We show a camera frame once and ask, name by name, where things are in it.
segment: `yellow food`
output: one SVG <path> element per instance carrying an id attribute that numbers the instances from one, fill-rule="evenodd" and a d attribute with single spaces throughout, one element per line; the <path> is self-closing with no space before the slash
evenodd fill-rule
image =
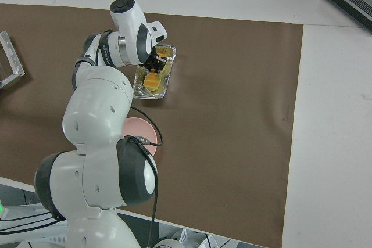
<path id="1" fill-rule="evenodd" d="M 158 90 L 160 85 L 160 77 L 157 72 L 150 71 L 145 79 L 144 79 L 144 87 L 147 88 L 148 91 L 156 91 Z"/>

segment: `silver metal frame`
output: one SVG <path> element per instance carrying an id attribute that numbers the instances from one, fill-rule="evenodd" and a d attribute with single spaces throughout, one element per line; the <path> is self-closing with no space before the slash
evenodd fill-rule
<path id="1" fill-rule="evenodd" d="M 14 47 L 9 39 L 8 34 L 6 31 L 0 32 L 0 43 L 4 49 L 6 57 L 8 58 L 8 62 L 13 70 L 13 73 L 6 77 L 3 80 L 0 80 L 0 89 L 9 84 L 10 82 L 14 81 L 15 79 L 24 75 L 24 70 L 22 65 L 18 59 L 17 53 L 14 50 Z"/>

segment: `brown table surface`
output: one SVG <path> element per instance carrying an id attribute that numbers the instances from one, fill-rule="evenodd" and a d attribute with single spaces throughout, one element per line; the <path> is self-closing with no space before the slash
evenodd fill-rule
<path id="1" fill-rule="evenodd" d="M 177 47 L 166 97 L 133 101 L 164 136 L 157 218 L 280 247 L 303 26 L 146 16 Z M 0 90 L 0 176 L 33 184 L 45 156 L 74 149 L 61 128 L 74 63 L 109 28 L 108 10 L 0 5 L 26 72 Z M 151 216 L 152 201 L 125 209 Z"/>

